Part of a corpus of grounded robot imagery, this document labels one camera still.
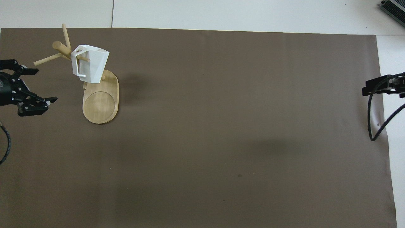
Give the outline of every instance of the wooden dowel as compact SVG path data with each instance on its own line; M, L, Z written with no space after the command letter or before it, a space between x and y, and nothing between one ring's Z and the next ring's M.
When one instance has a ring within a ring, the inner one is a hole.
M86 62L90 62L90 59L88 59L88 58L86 58L86 57L83 57L83 56L76 56L76 58L81 59L81 60L84 60L84 61L86 61Z
M38 61L34 62L34 65L38 66L39 64L43 64L45 62L51 61L52 59L56 59L56 58L61 57L61 56L63 56L61 53L54 54L53 56L49 56L49 57L46 57L46 58L43 58L41 60L38 60Z
M64 56L66 56L70 59L70 53L72 52L72 50L70 50L67 46L62 44L60 41L53 42L52 48L54 48L55 50L58 50L60 53L62 53Z
M62 30L63 30L63 36L65 37L66 46L67 46L67 48L70 49L70 51L72 51L72 48L71 48L71 46L70 46L70 41L69 41L68 30L66 29L66 25L65 25L65 24L62 24Z

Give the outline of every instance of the black device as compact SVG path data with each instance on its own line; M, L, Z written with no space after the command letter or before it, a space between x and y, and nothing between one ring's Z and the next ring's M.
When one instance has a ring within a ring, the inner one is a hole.
M8 74L3 70L12 70L14 73ZM48 109L49 105L55 102L57 97L42 98L31 92L24 81L20 78L21 75L35 75L38 69L31 69L19 65L15 59L0 60L0 106L16 105L18 107L19 116L35 116L42 115ZM4 157L0 160L3 163L11 148L10 134L0 122L0 128L7 136L7 150Z
M381 1L380 9L405 27L405 0Z
M378 129L375 136L371 132L370 112L371 112L371 100L376 93L386 94L399 94L400 98L405 97L405 73L399 73L396 75L384 75L378 78L374 78L366 81L366 86L363 87L363 96L370 96L367 105L367 124L369 129L369 137L371 141L375 141L385 126L396 116L402 109L405 108L405 104L401 105L395 112L393 112Z

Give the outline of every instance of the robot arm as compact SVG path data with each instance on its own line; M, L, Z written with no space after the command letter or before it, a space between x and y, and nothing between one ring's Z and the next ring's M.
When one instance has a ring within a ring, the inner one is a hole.
M13 70L12 75L1 70ZM21 66L15 59L0 60L0 105L17 105L19 116L44 114L57 97L42 98L31 92L21 75L35 75L38 69Z

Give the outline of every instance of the white surface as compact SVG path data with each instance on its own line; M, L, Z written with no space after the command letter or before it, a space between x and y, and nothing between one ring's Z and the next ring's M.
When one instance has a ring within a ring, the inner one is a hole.
M77 48L70 54L73 74L77 75L83 82L100 83L109 54L110 52L99 47L93 47L90 45L77 46ZM79 68L76 59L78 55L90 59L90 62L79 60Z
M405 36L377 36L378 57L382 75L405 72ZM398 95L384 95L385 119L399 106L405 98ZM390 147L390 166L396 221L398 228L405 227L405 110L398 113L387 125Z
M405 34L379 0L115 0L113 27Z
M0 0L0 28L111 27L113 0Z

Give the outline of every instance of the wooden stand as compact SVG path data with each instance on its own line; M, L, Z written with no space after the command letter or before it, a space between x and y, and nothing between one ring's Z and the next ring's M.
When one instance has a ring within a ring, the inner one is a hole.
M104 70L100 83L83 85L83 114L87 120L96 124L111 121L118 112L118 79L111 71Z

